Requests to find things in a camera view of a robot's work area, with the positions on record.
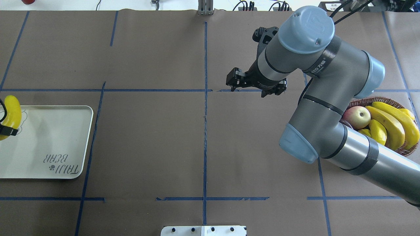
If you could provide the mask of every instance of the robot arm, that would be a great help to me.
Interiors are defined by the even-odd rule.
[[[334,31],[324,10],[302,7],[259,48],[251,68],[233,69],[226,84],[232,91],[253,86],[262,96],[279,94],[285,77],[301,69],[313,80],[286,125],[281,148],[306,163],[326,159],[420,207],[420,165],[339,123],[352,98],[367,97],[381,84],[385,69]]]

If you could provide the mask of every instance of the apple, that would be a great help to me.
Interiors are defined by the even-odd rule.
[[[344,112],[343,119],[349,122],[355,130],[358,130],[369,124],[370,113],[365,107],[355,106]]]

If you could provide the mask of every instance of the brown woven basket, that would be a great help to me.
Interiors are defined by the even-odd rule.
[[[354,107],[354,106],[362,106],[362,107],[370,106],[370,105],[372,105],[372,102],[383,102],[383,103],[391,105],[395,108],[405,108],[401,104],[399,104],[398,102],[392,100],[391,98],[387,98],[387,97],[367,97],[367,98],[357,99],[357,100],[351,101],[349,106],[347,107],[347,109],[349,109],[351,107]],[[404,150],[402,148],[399,148],[399,149],[396,150],[396,152],[398,154],[406,157],[406,156],[412,154],[414,152],[414,150],[416,150],[418,145],[419,145],[419,143],[417,142],[413,147],[411,147],[408,150]]]

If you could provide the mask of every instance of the light blue cap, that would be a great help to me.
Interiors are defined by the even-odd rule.
[[[318,158],[318,153],[312,145],[289,123],[286,125],[279,144],[284,151],[303,162],[311,164]]]
[[[355,95],[354,98],[364,98],[373,93],[373,90],[381,85],[385,77],[385,67],[383,64],[372,57],[369,53],[365,52],[369,59],[369,74],[366,79],[363,89]]]
[[[335,27],[333,19],[323,9],[305,6],[297,9],[278,32],[283,47],[294,53],[311,54],[330,43]]]

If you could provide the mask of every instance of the yellow fruit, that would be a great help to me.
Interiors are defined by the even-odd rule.
[[[369,122],[370,133],[372,134],[372,139],[378,143],[385,145],[386,142],[386,129],[379,123],[377,120],[370,120]]]
[[[388,131],[389,149],[397,150],[401,147],[405,140],[404,128],[401,123],[380,109],[371,106],[367,106],[366,108],[369,110],[372,119],[379,121]]]
[[[410,110],[405,109],[405,108],[398,108],[398,110],[402,111],[404,114],[409,116],[412,120],[416,119],[416,117],[414,116],[414,114]]]
[[[402,124],[402,127],[404,128],[404,132],[405,132],[405,141],[406,141],[406,144],[404,146],[405,150],[410,149],[419,141],[420,132],[417,125],[404,112],[398,110],[398,108],[395,108],[383,102],[373,102],[372,106],[386,113],[389,113],[391,116],[395,117]]]
[[[372,138],[372,135],[370,134],[370,130],[368,130],[367,128],[359,129],[358,132],[368,136],[369,138]]]
[[[13,95],[9,95],[4,99],[4,105],[7,109],[7,116],[2,125],[12,127],[14,129],[19,128],[22,120],[22,111],[18,99]],[[9,136],[0,135],[0,141],[8,137]]]

